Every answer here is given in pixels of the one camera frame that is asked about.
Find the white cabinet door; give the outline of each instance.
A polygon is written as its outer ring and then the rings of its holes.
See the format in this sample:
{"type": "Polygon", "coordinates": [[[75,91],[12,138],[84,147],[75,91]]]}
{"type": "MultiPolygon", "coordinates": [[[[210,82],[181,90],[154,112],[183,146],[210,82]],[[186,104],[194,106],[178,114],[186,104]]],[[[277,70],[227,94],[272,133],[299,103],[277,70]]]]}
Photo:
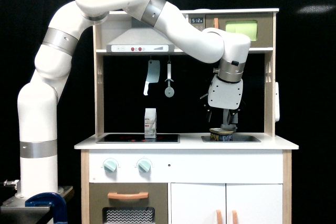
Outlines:
{"type": "Polygon", "coordinates": [[[282,224],[282,185],[226,185],[227,224],[282,224]]]}
{"type": "Polygon", "coordinates": [[[217,224],[217,210],[226,223],[225,184],[171,183],[172,224],[217,224]]]}

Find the can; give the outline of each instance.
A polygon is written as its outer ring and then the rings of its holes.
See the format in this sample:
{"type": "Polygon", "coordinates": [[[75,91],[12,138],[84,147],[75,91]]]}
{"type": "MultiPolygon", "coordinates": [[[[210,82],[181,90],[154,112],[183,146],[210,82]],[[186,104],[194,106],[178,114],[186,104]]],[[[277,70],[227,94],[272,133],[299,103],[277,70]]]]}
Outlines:
{"type": "Polygon", "coordinates": [[[232,142],[233,131],[223,129],[223,128],[212,128],[210,130],[210,140],[211,141],[218,141],[218,142],[232,142]]]}

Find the black cooktop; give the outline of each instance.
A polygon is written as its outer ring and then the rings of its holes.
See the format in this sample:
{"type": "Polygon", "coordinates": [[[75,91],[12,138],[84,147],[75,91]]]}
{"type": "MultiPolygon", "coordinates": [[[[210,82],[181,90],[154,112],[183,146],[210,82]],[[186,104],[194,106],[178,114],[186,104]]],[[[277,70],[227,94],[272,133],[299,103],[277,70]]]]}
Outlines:
{"type": "Polygon", "coordinates": [[[145,138],[144,134],[108,134],[98,144],[111,143],[179,143],[178,134],[157,134],[156,138],[145,138]]]}

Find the mint green knob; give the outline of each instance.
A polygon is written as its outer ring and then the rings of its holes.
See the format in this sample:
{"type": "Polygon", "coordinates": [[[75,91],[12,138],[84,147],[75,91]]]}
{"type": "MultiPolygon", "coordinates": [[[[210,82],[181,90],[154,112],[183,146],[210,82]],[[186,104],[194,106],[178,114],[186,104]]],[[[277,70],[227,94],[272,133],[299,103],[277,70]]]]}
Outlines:
{"type": "Polygon", "coordinates": [[[143,173],[149,172],[151,169],[151,162],[147,158],[142,158],[138,161],[138,169],[143,173]]]}
{"type": "Polygon", "coordinates": [[[104,161],[103,166],[106,172],[113,173],[117,169],[118,163],[115,159],[108,158],[104,161]]]}

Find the blue clamp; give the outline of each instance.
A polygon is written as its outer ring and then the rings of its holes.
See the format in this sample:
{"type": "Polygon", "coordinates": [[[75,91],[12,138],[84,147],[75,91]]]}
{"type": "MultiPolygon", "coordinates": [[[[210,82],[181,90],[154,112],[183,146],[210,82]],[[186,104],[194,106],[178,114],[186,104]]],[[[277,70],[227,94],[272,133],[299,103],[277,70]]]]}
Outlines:
{"type": "Polygon", "coordinates": [[[62,196],[57,193],[42,193],[34,195],[26,200],[25,206],[52,206],[54,224],[68,224],[67,203],[62,196]]]}

